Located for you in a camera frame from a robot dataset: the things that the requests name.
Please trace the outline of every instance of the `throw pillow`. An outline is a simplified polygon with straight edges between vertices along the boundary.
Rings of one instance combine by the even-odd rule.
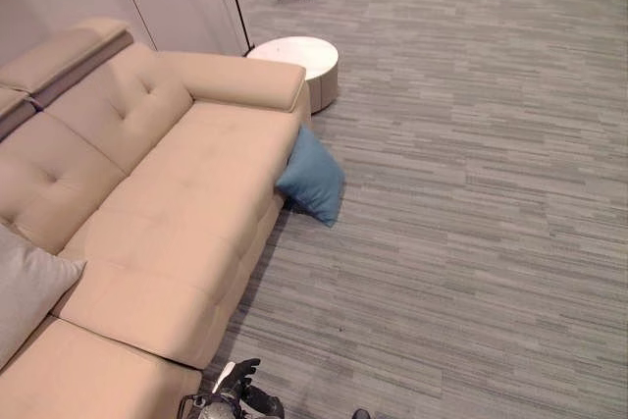
[[[84,264],[51,255],[0,225],[0,369],[79,279]]]
[[[321,141],[301,126],[277,188],[327,226],[340,211],[344,172]]]

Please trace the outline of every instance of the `sofa armrest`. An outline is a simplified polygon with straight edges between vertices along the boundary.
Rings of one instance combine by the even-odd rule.
[[[196,100],[216,100],[292,112],[305,69],[301,66],[206,53],[158,53]]]

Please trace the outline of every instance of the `gray carpet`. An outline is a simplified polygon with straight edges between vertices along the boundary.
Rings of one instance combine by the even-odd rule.
[[[287,418],[627,414],[626,0],[242,0],[340,51],[333,229],[284,211],[208,377]]]

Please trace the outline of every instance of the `sofa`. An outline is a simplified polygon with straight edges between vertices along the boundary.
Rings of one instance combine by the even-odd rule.
[[[304,78],[105,18],[0,68],[0,223],[86,261],[0,370],[0,417],[176,416],[284,204]]]

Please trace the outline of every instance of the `tufted button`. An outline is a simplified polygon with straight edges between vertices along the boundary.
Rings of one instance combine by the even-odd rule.
[[[116,111],[118,118],[120,118],[121,121],[124,121],[125,118],[127,117],[127,112],[125,110],[119,110],[116,107],[114,107],[114,110]]]
[[[150,95],[150,93],[153,91],[153,88],[154,88],[154,87],[153,87],[152,85],[150,85],[150,84],[148,84],[148,83],[144,82],[144,81],[143,81],[143,80],[141,80],[141,79],[139,80],[139,83],[141,83],[142,87],[144,87],[144,90],[146,91],[146,93],[147,93],[148,95]]]

